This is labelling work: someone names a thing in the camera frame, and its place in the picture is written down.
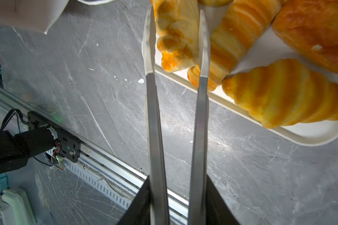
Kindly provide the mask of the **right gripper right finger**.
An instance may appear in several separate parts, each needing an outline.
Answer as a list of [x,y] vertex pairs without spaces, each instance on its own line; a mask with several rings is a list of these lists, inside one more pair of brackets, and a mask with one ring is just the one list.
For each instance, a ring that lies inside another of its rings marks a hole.
[[213,181],[207,175],[206,225],[239,225],[224,202]]

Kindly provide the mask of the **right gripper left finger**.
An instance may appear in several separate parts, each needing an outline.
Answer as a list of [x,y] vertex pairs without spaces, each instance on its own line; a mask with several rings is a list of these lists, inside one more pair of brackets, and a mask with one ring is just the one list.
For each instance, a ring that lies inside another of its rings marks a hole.
[[118,225],[150,225],[150,176],[147,177]]

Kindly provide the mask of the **metal tongs white tips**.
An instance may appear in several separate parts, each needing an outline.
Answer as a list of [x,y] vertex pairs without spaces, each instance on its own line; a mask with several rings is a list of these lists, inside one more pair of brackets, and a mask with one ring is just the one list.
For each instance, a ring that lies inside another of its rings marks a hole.
[[[161,135],[160,110],[155,83],[155,16],[153,6],[147,9],[142,40],[142,56],[146,75],[146,114],[148,148],[150,158],[151,224],[168,225],[169,203]],[[206,224],[207,189],[207,133],[208,108],[207,84],[210,64],[210,38],[205,13],[200,11],[199,22],[200,83],[194,125],[192,168],[188,207],[188,224]]]

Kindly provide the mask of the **yellow striped croissant fake bread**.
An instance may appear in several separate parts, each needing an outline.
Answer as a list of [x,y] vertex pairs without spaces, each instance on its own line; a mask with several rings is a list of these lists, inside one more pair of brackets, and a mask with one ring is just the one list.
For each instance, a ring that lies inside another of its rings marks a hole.
[[297,59],[224,79],[224,93],[265,128],[338,121],[338,83]]

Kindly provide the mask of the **long twisted fake bread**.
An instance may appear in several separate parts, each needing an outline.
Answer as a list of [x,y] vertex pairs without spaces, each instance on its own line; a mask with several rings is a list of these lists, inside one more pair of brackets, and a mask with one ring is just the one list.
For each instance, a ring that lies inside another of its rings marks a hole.
[[283,0],[236,0],[228,5],[221,24],[210,36],[209,91],[222,84],[284,4]]

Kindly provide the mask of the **yellow fake bread piece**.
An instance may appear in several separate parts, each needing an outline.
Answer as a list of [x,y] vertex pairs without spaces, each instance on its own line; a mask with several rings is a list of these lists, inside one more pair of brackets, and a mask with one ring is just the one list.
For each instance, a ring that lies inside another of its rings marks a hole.
[[161,66],[176,72],[199,63],[199,22],[197,1],[151,1],[154,8],[157,48]]

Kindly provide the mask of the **brown croissant fake bread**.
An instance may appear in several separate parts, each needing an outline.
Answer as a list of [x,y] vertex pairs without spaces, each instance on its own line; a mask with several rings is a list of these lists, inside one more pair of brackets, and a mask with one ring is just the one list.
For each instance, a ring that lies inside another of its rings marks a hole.
[[272,29],[302,56],[338,74],[338,1],[288,1]]

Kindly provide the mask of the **round orange bun fake bread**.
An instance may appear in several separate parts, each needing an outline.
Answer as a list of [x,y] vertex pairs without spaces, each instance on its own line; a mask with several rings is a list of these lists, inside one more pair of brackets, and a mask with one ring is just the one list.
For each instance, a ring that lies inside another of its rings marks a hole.
[[198,0],[198,3],[208,7],[223,7],[232,3],[233,0]]

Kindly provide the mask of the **white red paper bag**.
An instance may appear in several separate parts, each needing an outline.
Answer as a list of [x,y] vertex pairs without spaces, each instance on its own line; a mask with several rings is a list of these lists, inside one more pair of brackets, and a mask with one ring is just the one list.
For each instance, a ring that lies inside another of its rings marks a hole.
[[0,25],[47,34],[69,0],[0,1]]

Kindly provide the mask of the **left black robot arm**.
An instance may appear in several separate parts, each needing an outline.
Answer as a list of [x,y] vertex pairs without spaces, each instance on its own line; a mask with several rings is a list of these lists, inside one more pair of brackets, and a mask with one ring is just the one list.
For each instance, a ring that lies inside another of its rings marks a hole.
[[41,127],[12,136],[0,129],[0,174],[25,167],[29,158],[55,147],[53,128]]

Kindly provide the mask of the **white green device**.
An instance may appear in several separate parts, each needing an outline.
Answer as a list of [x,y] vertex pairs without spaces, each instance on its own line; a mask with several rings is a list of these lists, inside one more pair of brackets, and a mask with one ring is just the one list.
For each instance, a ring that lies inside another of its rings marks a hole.
[[0,225],[37,223],[27,193],[21,188],[6,189],[0,195]]

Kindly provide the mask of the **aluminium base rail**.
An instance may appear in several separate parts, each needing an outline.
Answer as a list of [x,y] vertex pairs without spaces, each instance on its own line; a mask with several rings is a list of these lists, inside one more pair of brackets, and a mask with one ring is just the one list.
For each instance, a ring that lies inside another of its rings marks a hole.
[[94,166],[95,170],[104,173],[110,180],[112,180],[115,184],[121,185],[125,190],[129,190],[133,194],[138,193],[140,187],[147,178],[147,176],[139,170],[106,152],[104,149],[82,137],[80,134],[70,130],[64,125],[60,125],[54,119],[49,118],[49,116],[41,110],[25,103],[21,99],[4,90],[2,87],[0,87],[0,102],[11,108],[17,108],[25,114],[28,112],[36,112],[45,117],[55,126],[60,127],[69,132],[71,135],[77,137],[81,144],[79,147],[79,150],[81,151],[79,159],[83,161],[85,165]]

